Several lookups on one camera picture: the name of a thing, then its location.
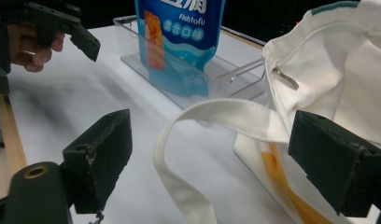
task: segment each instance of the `green trim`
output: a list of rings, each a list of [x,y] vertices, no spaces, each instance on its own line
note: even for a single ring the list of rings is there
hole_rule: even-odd
[[[311,9],[311,13],[313,16],[316,16],[320,12],[328,11],[328,10],[333,10],[338,7],[357,7],[359,5],[359,1],[342,1],[342,2],[337,2],[333,4],[328,4],[326,6],[322,7],[316,7],[314,9]]]

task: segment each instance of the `human hand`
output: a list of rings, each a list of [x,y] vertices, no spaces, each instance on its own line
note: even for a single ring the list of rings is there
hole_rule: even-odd
[[[64,33],[57,33],[50,48],[36,44],[36,28],[33,24],[22,23],[7,27],[10,61],[24,66],[29,72],[40,72],[51,59],[52,51],[63,50]]]

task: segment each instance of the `wooden edge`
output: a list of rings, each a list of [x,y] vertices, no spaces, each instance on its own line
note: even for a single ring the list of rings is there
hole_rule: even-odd
[[[0,123],[12,175],[27,166],[12,106],[7,95],[0,94]]]
[[[7,153],[5,152],[5,149],[2,148],[0,149],[0,199],[7,196],[11,177],[12,174],[9,171]]]
[[[257,49],[262,49],[262,48],[263,48],[262,45],[259,45],[259,44],[257,44],[257,43],[251,42],[251,41],[249,41],[249,40],[246,40],[246,39],[242,38],[241,36],[234,35],[234,34],[232,34],[232,33],[230,33],[230,32],[224,31],[224,30],[221,30],[221,32],[222,32],[223,34],[225,34],[225,35],[230,36],[231,38],[240,40],[241,42],[244,42],[244,43],[246,43],[246,44],[248,44],[248,45],[250,45],[250,46],[252,46],[252,47],[254,47],[254,48],[257,48]]]

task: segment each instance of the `dark wall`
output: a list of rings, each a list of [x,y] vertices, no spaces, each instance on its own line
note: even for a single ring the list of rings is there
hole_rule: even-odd
[[[86,28],[113,25],[115,17],[135,14],[134,0],[67,0],[82,9]],[[306,10],[335,0],[226,0],[222,25],[267,42],[289,32]]]
[[[135,14],[134,0],[67,0],[66,3],[80,7],[80,19],[87,29],[113,25],[113,19]]]
[[[284,35],[304,13],[337,0],[226,0],[222,25],[267,42]]]

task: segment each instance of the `white tote bag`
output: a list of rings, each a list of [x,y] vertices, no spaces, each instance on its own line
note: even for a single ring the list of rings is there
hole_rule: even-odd
[[[295,112],[303,110],[381,148],[381,0],[310,10],[289,34],[269,41],[262,56],[272,103],[218,99],[186,109],[162,130],[154,150],[163,184],[190,223],[217,223],[207,196],[164,162],[164,143],[177,121],[217,123],[239,133],[234,152],[296,223],[348,223],[288,155],[289,136]]]

